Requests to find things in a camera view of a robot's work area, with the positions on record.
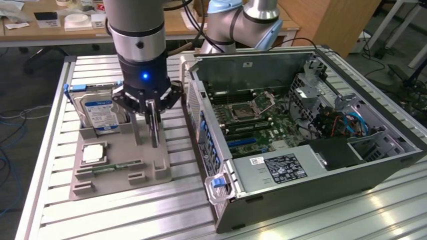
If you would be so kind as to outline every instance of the robotic arm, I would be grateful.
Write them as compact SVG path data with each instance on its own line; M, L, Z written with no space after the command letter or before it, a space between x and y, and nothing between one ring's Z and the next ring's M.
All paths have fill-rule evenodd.
M123 71L123 86L114 91L113 100L130 113L146 116L157 148L161 112L175 105L185 92L182 82L171 81L167 70L163 5L169 0L103 2L107 32L114 39ZM211 0L209 16L210 41L203 44L203 54L234 52L235 42L267 50L283 24L278 0L251 0L245 6L242 0Z

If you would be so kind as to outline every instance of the small circuit board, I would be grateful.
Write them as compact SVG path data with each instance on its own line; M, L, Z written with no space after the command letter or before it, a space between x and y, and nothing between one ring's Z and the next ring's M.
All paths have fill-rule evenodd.
M213 105L234 158L294 148L305 141L281 99L267 90L250 96L247 101ZM230 93L229 99L242 98Z

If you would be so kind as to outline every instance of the aluminum extrusion table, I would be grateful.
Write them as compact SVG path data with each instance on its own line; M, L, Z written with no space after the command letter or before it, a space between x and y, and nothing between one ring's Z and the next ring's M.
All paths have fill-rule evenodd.
M329 55L398 119L427 141L427 130L422 125L418 122L411 124L411 116L355 69L334 53ZM171 57L169 74L173 80L181 78L181 68L179 56ZM63 85L121 79L122 71L115 55L83 56L65 63L16 239L382 240L427 237L425 159L401 170L370 191L230 233L217 234L181 104L162 115L173 181L70 201L81 121L74 106L63 96ZM333 72L329 73L329 81L343 94L353 92Z

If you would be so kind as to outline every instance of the power supply label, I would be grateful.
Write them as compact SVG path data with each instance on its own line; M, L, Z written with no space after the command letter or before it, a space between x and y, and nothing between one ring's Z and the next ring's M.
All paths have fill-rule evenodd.
M294 154L265 159L265 163L277 184L307 177L303 166Z
M117 114L113 112L114 101L93 101L85 103L94 128L101 131L110 131L119 127Z

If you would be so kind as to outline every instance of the screw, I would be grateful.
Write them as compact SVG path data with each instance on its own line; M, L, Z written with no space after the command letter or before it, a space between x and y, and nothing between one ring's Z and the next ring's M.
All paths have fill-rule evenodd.
M143 49L145 48L145 43L142 41L139 41L135 46L139 48L139 49Z

